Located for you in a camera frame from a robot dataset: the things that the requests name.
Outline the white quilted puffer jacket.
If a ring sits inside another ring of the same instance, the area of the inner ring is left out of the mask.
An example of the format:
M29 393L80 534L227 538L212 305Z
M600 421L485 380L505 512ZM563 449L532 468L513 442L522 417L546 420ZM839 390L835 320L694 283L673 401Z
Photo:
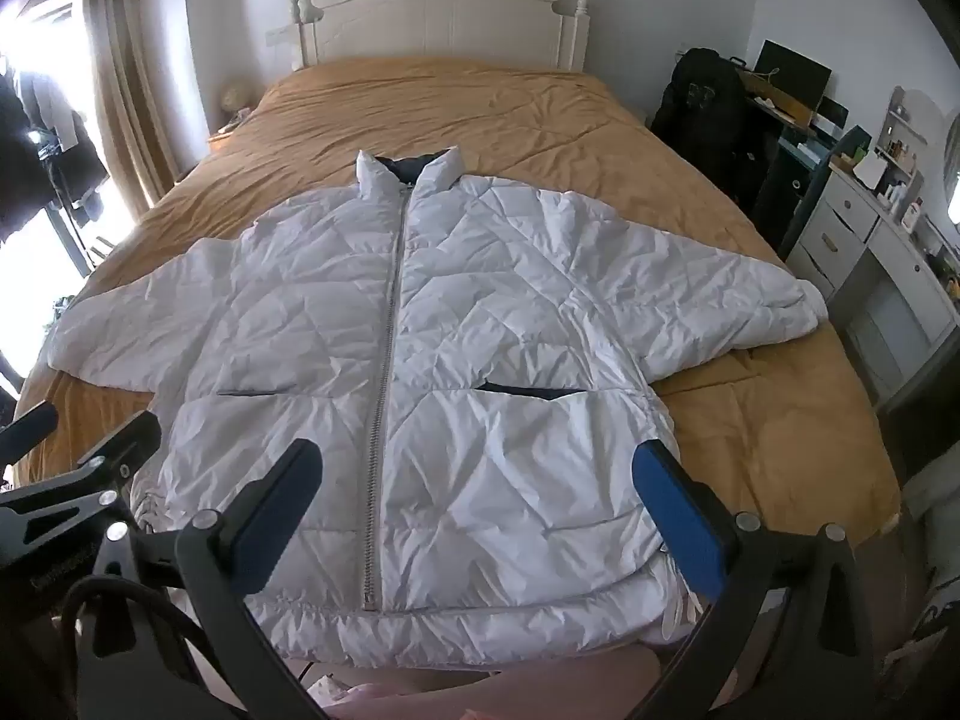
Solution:
M324 481L247 605L293 658L505 667L685 635L698 603L633 481L672 439L656 383L815 332L781 266L446 151L202 239L75 302L55 371L145 392L145 527L224 509L298 439Z

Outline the dark hanging clothes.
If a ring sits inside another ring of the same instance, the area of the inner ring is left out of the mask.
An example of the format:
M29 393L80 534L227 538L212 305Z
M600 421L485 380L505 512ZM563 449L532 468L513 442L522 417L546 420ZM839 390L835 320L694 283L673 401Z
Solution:
M85 122L44 75L2 75L2 241L50 205L83 227L103 214L109 179Z

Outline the mustard yellow bedspread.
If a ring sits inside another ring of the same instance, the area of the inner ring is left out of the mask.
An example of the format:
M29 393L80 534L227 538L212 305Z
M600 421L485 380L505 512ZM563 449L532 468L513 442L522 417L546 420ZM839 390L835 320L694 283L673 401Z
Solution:
M338 60L272 86L256 114L133 229L86 289L130 283L201 238L231 239L297 193L353 179L360 151L455 146L475 174L573 190L636 223L757 259L770 246L719 188L594 76L455 59ZM734 512L853 543L898 522L900 486L831 325L658 383L686 472Z

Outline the small round bedside lamp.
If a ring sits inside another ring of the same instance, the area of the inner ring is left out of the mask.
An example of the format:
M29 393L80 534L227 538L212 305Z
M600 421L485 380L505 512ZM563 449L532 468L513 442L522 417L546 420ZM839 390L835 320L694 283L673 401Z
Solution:
M231 121L244 119L252 109L254 90L244 80L233 80L226 83L220 91L220 107L224 114L229 115Z

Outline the white dressing table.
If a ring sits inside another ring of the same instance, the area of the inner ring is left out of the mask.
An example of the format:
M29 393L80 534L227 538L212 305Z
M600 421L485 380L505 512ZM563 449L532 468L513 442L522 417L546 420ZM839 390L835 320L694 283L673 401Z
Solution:
M822 291L879 413L916 397L958 349L958 305L932 266L949 244L928 218L942 188L947 119L897 86L856 167L838 160L788 265Z

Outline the beige window curtain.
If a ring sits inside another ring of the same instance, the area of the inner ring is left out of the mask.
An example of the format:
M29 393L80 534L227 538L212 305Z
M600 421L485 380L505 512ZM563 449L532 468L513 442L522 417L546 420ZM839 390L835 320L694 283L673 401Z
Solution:
M138 220L174 187L171 143L149 81L142 0L80 0L107 171Z

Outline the black backpack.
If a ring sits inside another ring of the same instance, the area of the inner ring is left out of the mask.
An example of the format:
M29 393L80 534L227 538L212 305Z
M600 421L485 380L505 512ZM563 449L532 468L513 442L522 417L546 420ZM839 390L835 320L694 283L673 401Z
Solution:
M734 62L706 47L686 50L649 128L760 222L779 127L747 93Z

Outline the black computer monitor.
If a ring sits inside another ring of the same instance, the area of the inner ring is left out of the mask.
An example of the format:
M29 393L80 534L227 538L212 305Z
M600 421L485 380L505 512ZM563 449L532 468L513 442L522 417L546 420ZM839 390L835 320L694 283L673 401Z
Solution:
M832 76L830 67L770 39L761 46L754 72L812 112L817 110Z

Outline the cream wooden headboard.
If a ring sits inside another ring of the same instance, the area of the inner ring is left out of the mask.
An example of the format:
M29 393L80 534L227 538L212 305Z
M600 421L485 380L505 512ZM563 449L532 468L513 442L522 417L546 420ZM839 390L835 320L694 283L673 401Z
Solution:
M288 0L265 44L290 67L368 57L454 57L581 71L589 0Z

